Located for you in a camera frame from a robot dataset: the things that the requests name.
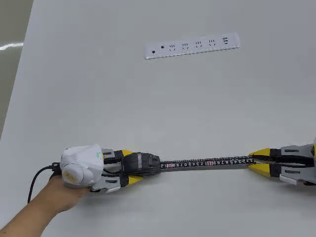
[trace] hand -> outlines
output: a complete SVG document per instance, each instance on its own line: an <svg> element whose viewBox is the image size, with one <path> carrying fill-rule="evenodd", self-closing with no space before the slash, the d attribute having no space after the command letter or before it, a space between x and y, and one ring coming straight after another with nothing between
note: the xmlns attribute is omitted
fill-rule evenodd
<svg viewBox="0 0 316 237"><path fill-rule="evenodd" d="M61 176L55 176L32 200L57 215L74 207L90 188L71 189L64 186Z"/></svg>

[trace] table surface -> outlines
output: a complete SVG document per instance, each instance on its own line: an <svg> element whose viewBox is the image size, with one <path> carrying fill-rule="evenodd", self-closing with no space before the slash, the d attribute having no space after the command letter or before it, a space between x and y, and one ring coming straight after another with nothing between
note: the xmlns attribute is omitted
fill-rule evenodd
<svg viewBox="0 0 316 237"><path fill-rule="evenodd" d="M0 141L0 224L66 147L99 143L181 159L311 143L315 7L312 0L35 0ZM143 57L148 42L230 32L240 49ZM35 194L49 175L40 175ZM163 173L88 195L43 236L314 234L315 200L314 187L247 169Z"/></svg>

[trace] power strip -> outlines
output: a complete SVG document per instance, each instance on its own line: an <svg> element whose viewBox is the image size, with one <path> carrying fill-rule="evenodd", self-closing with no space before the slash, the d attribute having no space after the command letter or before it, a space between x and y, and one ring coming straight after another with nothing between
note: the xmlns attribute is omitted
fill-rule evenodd
<svg viewBox="0 0 316 237"><path fill-rule="evenodd" d="M237 33L179 41L150 43L145 47L145 58L162 58L233 48L240 48L240 41Z"/></svg>

